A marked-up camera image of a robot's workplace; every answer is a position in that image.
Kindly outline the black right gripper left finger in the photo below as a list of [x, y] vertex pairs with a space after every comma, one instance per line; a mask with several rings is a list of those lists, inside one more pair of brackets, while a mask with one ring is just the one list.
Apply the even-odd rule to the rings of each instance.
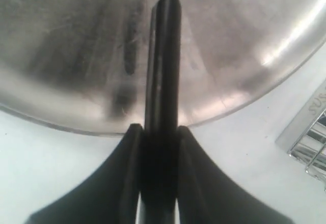
[[27, 223], [135, 223], [143, 129], [132, 124], [103, 164], [75, 189], [33, 213]]

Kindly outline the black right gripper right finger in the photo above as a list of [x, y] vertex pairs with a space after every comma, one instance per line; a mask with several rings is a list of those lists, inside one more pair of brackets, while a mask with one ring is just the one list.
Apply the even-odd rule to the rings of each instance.
[[233, 182], [210, 159], [191, 131], [180, 138], [178, 207], [181, 223], [292, 223]]

